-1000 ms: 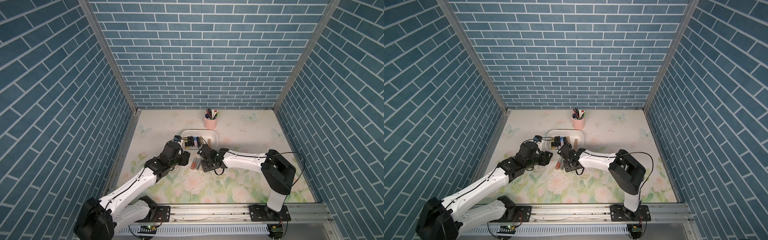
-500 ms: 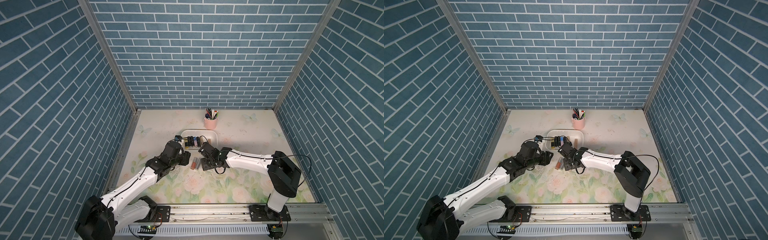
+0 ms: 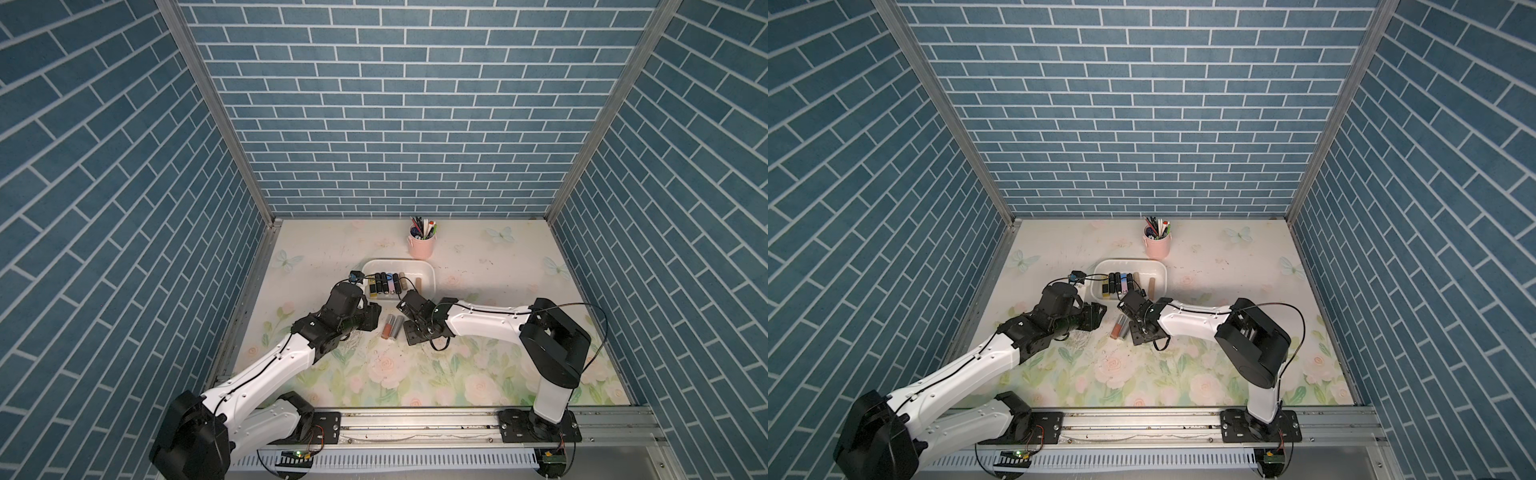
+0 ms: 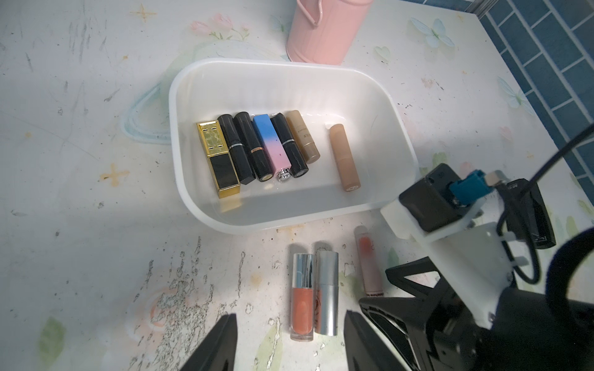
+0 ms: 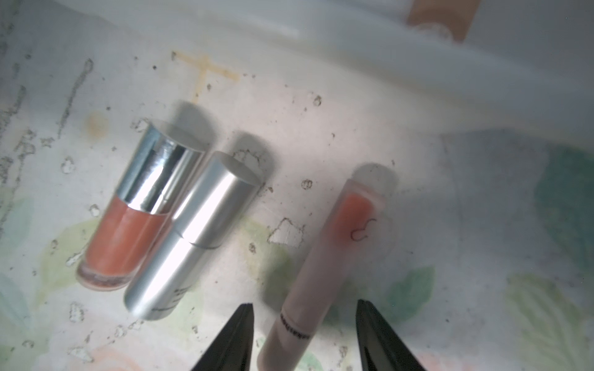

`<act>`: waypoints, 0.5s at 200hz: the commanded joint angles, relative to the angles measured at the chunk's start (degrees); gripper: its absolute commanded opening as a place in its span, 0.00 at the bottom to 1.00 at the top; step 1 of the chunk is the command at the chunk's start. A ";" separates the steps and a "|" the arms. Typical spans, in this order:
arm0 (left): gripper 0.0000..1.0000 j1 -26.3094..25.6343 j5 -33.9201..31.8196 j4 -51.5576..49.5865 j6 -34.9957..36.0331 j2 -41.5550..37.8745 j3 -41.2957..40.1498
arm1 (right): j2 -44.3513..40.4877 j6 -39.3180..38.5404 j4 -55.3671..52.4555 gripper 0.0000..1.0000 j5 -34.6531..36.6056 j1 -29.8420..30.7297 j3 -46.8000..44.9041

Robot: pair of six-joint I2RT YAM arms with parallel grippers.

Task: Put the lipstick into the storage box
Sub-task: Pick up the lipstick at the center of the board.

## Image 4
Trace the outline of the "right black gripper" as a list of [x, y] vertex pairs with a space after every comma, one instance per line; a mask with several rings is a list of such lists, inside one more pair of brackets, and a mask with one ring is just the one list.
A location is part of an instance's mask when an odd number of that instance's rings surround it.
[[360, 309], [413, 370], [589, 370], [593, 306], [569, 301], [575, 329], [555, 318], [544, 295], [504, 290], [490, 328], [445, 280], [434, 288], [409, 279], [439, 273], [429, 257], [390, 267], [388, 281], [414, 298], [362, 298]]

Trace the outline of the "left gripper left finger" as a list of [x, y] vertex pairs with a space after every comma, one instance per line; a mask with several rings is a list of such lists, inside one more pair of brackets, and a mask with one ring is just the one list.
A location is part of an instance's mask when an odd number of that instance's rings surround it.
[[232, 371], [237, 344], [237, 316], [235, 314], [222, 315], [180, 370]]

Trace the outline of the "silver gold lipstick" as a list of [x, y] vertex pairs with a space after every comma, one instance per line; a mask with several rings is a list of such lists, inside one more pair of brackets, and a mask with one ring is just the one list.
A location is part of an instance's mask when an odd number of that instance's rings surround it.
[[293, 110], [286, 113], [286, 120], [306, 163], [313, 164], [320, 158], [320, 152], [303, 116], [299, 111]]

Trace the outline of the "white plastic storage box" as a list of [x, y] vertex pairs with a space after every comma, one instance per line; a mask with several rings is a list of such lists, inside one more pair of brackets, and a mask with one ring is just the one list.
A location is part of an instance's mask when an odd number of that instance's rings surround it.
[[419, 174], [388, 91], [358, 70], [203, 60], [169, 104], [179, 194], [223, 233], [378, 209]]

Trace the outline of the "gold black lipstick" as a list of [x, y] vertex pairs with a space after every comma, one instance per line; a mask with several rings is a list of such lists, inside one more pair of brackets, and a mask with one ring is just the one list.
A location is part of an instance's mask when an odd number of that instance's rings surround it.
[[240, 182], [219, 121], [196, 123], [220, 199], [240, 193]]

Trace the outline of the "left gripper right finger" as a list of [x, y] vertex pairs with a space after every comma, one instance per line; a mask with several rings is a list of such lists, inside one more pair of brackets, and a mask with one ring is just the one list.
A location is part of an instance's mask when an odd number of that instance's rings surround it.
[[405, 370], [362, 314], [346, 312], [343, 337], [349, 370]]

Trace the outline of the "tan lipstick tube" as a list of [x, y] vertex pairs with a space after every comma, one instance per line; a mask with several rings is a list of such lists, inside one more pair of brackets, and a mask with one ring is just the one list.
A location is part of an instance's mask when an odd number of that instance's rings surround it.
[[329, 138], [343, 190], [345, 192], [358, 190], [360, 179], [344, 126], [333, 125], [329, 129]]

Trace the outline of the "black lipstick front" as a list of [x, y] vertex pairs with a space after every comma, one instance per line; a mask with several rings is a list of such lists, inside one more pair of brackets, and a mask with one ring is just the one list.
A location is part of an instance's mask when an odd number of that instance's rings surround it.
[[309, 167], [306, 165], [306, 161], [292, 135], [286, 117], [278, 113], [271, 118], [271, 121], [291, 163], [290, 173], [292, 177], [299, 178], [304, 176], [309, 171]]

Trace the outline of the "blue pink lipstick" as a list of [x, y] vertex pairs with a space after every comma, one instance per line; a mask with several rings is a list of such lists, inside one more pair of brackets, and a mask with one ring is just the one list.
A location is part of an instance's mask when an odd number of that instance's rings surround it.
[[256, 115], [253, 123], [269, 157], [275, 178], [279, 182], [291, 179], [291, 162], [267, 114]]

